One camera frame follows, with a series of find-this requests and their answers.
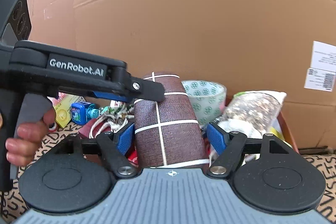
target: white stripe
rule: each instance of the white stripe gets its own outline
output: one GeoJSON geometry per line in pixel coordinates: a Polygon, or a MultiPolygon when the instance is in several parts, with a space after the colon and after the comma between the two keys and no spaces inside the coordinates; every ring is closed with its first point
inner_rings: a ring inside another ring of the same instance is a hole
{"type": "Polygon", "coordinates": [[[153,76],[153,73],[152,73],[152,76],[151,76],[151,77],[144,78],[144,80],[154,79],[154,78],[156,78],[156,77],[166,77],[166,76],[172,76],[172,77],[180,78],[180,76],[177,76],[177,75],[155,75],[155,76],[153,76]]]}
{"type": "Polygon", "coordinates": [[[185,92],[166,92],[164,95],[188,95],[187,93],[185,92]]]}
{"type": "Polygon", "coordinates": [[[142,101],[143,99],[138,99],[138,100],[135,100],[133,104],[137,103],[137,102],[140,102],[142,101]]]}
{"type": "MultiPolygon", "coordinates": [[[[198,123],[198,121],[197,120],[177,120],[177,121],[162,122],[162,123],[160,123],[160,127],[170,126],[171,124],[179,124],[179,123],[198,123]]],[[[135,134],[137,134],[138,132],[147,130],[147,129],[155,128],[155,127],[159,127],[159,125],[158,124],[152,124],[150,126],[138,128],[135,131],[135,134]]]]}
{"type": "MultiPolygon", "coordinates": [[[[153,79],[153,82],[155,82],[154,72],[152,72],[152,79],[153,79]]],[[[158,106],[157,102],[155,102],[155,107],[156,107],[156,116],[157,116],[157,126],[159,127],[159,137],[160,137],[160,145],[161,145],[163,165],[167,165],[165,144],[163,142],[162,128],[161,128],[161,125],[160,125],[161,122],[160,122],[159,106],[158,106]]]]}
{"type": "Polygon", "coordinates": [[[157,168],[181,168],[181,167],[192,166],[192,165],[208,164],[209,162],[210,162],[209,159],[190,160],[190,161],[185,161],[185,162],[179,162],[179,163],[176,163],[176,164],[159,166],[157,168]]]}

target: blue bottle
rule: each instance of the blue bottle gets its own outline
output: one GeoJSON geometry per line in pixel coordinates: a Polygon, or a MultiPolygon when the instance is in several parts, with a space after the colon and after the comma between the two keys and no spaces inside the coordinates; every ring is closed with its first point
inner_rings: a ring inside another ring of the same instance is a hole
{"type": "Polygon", "coordinates": [[[84,125],[91,117],[89,112],[95,109],[96,105],[89,102],[78,102],[71,105],[72,121],[76,124],[84,125]]]}

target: yellow circle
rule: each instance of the yellow circle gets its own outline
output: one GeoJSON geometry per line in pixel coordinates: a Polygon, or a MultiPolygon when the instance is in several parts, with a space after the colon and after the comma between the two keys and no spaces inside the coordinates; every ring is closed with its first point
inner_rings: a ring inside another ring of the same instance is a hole
{"type": "Polygon", "coordinates": [[[64,122],[67,119],[68,114],[64,109],[61,109],[58,111],[57,117],[60,121],[64,122]]]}

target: brown checkered roll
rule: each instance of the brown checkered roll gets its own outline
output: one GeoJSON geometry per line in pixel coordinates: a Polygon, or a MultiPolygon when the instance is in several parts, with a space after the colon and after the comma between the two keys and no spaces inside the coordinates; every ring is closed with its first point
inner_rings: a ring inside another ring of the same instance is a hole
{"type": "Polygon", "coordinates": [[[209,164],[205,144],[189,98],[177,75],[153,72],[143,77],[161,83],[165,100],[136,100],[135,138],[141,167],[172,168],[209,164]]]}

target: camera lens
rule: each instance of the camera lens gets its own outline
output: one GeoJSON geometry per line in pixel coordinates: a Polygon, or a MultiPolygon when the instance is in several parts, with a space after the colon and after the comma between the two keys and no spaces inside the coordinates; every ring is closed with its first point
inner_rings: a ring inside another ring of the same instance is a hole
{"type": "Polygon", "coordinates": [[[27,40],[28,39],[28,27],[26,27],[23,31],[23,34],[22,34],[22,40],[27,40]]]}
{"type": "Polygon", "coordinates": [[[26,23],[26,14],[23,13],[19,19],[19,23],[17,24],[17,33],[21,33],[23,30],[23,27],[25,26],[26,23]]]}
{"type": "Polygon", "coordinates": [[[13,19],[14,19],[14,20],[17,20],[19,14],[20,14],[21,8],[22,8],[22,2],[19,1],[19,2],[16,4],[16,6],[15,6],[15,8],[14,8],[14,11],[13,11],[13,19]]]}

